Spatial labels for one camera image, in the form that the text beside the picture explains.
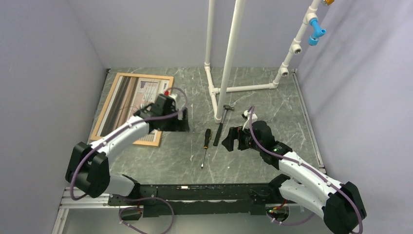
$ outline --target brass fitting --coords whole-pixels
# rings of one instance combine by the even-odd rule
[[[334,0],[321,0],[324,6],[329,6],[334,2]]]

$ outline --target white wall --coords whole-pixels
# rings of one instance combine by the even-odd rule
[[[336,1],[299,66],[327,172],[360,189],[366,234],[413,233],[413,2]]]
[[[105,70],[66,0],[6,0],[0,74],[0,232],[47,234]]]
[[[234,66],[278,67],[312,0],[249,0]],[[103,63],[113,67],[203,66],[208,0],[69,0]],[[217,0],[211,64],[223,66],[235,0]],[[320,5],[322,19],[327,7]],[[310,30],[302,47],[305,51]],[[301,56],[290,63],[297,68]]]

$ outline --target blue valve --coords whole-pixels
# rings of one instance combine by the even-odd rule
[[[314,32],[308,39],[308,44],[310,45],[317,45],[319,42],[319,38],[324,36],[324,34],[327,32],[325,29],[322,29],[319,25],[319,21],[317,18],[311,19],[310,20],[310,25],[313,26]]]

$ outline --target framed picture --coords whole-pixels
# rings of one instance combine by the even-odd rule
[[[99,140],[126,122],[137,110],[155,102],[159,93],[172,87],[173,77],[117,73],[93,129]],[[162,132],[152,131],[134,144],[159,146]]]

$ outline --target picture frame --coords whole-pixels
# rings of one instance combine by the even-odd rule
[[[173,77],[117,73],[90,140],[99,140],[122,124],[138,109],[155,102],[159,93],[173,85]],[[159,146],[162,132],[153,130],[135,145]]]

